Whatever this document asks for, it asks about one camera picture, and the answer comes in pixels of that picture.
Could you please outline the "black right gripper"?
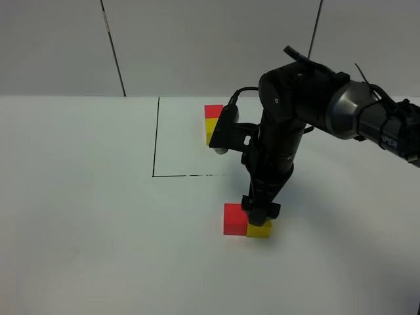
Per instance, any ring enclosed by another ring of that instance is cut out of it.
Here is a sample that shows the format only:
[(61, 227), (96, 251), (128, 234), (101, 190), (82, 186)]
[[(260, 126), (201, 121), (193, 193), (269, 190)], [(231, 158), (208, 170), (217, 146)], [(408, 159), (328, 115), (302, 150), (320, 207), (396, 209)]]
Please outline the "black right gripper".
[(248, 153), (241, 158), (251, 178), (249, 194), (241, 200), (249, 224), (263, 226), (267, 219), (276, 219), (280, 214), (281, 205), (274, 199), (293, 173), (304, 130), (301, 121), (260, 123)]

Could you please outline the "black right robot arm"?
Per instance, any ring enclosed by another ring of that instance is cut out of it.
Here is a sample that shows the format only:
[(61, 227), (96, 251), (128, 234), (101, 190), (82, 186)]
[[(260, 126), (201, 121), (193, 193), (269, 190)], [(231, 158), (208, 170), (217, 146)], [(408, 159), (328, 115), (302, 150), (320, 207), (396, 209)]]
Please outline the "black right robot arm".
[(275, 219), (274, 203), (290, 178), (306, 127), (339, 139), (370, 140), (408, 163), (419, 165), (419, 108), (396, 102), (377, 85), (353, 81), (309, 60), (291, 47), (292, 63), (269, 71), (259, 80), (263, 107), (250, 149), (242, 157), (251, 176), (242, 207), (248, 221), (262, 226)]

